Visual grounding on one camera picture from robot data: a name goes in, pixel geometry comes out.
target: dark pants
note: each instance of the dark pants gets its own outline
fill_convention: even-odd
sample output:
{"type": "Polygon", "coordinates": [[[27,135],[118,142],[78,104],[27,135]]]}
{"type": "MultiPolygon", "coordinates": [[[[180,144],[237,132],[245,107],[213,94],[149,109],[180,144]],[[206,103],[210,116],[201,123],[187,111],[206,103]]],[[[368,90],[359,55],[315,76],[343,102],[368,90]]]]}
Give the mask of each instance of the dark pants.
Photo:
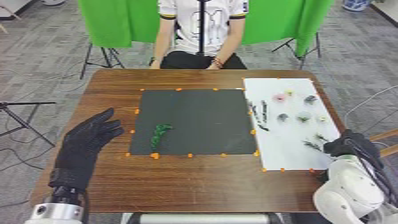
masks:
{"type": "MultiPolygon", "coordinates": [[[[212,65],[213,57],[197,56],[183,51],[173,51],[164,58],[162,69],[206,69],[212,65]]],[[[224,63],[224,69],[247,69],[240,57],[233,54],[224,63]]]]}

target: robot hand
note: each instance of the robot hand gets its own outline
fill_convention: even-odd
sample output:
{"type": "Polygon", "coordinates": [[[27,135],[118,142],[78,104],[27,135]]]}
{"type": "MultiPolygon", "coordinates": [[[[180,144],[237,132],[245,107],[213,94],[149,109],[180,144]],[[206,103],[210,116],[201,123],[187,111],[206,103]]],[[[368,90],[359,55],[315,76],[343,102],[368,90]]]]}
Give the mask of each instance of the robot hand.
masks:
{"type": "Polygon", "coordinates": [[[380,167],[384,167],[380,161],[380,150],[377,149],[372,141],[364,138],[364,135],[354,133],[350,129],[345,130],[341,137],[334,140],[334,142],[324,145],[325,153],[331,154],[333,157],[340,157],[341,155],[356,155],[354,146],[352,144],[347,144],[348,141],[356,143],[366,155],[377,161],[380,167]]]}
{"type": "Polygon", "coordinates": [[[112,115],[110,108],[66,134],[48,184],[54,195],[46,203],[36,205],[25,224],[80,224],[84,219],[87,222],[87,210],[80,207],[78,195],[86,194],[102,148],[125,132],[121,121],[109,121],[112,115]]]}
{"type": "Polygon", "coordinates": [[[50,187],[68,186],[86,191],[94,172],[96,158],[103,146],[123,134],[121,121],[109,121],[110,108],[73,128],[64,137],[50,187]]]}

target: white paper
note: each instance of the white paper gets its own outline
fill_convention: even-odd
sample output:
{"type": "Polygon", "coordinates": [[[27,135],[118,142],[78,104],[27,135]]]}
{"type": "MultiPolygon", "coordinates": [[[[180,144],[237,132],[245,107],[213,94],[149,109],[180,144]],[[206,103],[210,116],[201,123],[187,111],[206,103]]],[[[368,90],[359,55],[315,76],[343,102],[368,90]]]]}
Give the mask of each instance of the white paper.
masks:
{"type": "Polygon", "coordinates": [[[281,170],[281,168],[286,170],[325,170],[333,158],[304,145],[304,141],[317,143],[322,147],[325,142],[317,139],[315,135],[320,134],[333,141],[340,137],[340,131],[317,94],[313,81],[309,79],[249,78],[245,79],[245,98],[258,107],[261,120],[261,100],[267,102],[265,126],[270,131],[260,128],[254,114],[251,116],[263,167],[267,170],[281,170]],[[277,94],[286,94],[283,102],[274,99],[277,94]],[[309,95],[318,99],[313,105],[304,102],[309,95]],[[297,118],[304,111],[311,113],[308,122],[297,118]],[[283,113],[290,116],[285,122],[277,119],[283,113]]]}

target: white shirt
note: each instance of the white shirt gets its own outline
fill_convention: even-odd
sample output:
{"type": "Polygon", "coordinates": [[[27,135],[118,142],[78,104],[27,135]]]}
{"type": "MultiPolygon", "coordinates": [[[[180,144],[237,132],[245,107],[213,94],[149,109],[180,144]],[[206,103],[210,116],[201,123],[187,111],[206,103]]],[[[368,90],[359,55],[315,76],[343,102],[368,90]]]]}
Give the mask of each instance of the white shirt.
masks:
{"type": "MultiPolygon", "coordinates": [[[[176,46],[173,51],[199,51],[201,12],[197,0],[158,0],[164,19],[176,19],[176,46]]],[[[205,55],[215,56],[228,38],[229,19],[244,19],[249,0],[208,0],[205,13],[205,55]]]]}

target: robotic arm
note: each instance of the robotic arm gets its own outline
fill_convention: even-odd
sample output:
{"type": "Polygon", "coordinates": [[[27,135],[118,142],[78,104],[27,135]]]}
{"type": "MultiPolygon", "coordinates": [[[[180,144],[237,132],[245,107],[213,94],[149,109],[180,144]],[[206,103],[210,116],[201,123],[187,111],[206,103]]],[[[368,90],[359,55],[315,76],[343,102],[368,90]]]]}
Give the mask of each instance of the robotic arm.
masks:
{"type": "Polygon", "coordinates": [[[25,224],[82,224],[89,217],[87,185],[98,153],[123,134],[121,121],[109,121],[114,109],[94,115],[68,132],[48,186],[52,197],[36,205],[25,224]]]}
{"type": "Polygon", "coordinates": [[[398,213],[388,213],[391,209],[384,206],[388,203],[389,208],[395,208],[396,195],[373,143],[347,130],[341,138],[324,148],[338,159],[327,171],[329,181],[315,193],[322,216],[334,224],[398,223],[398,213]]]}

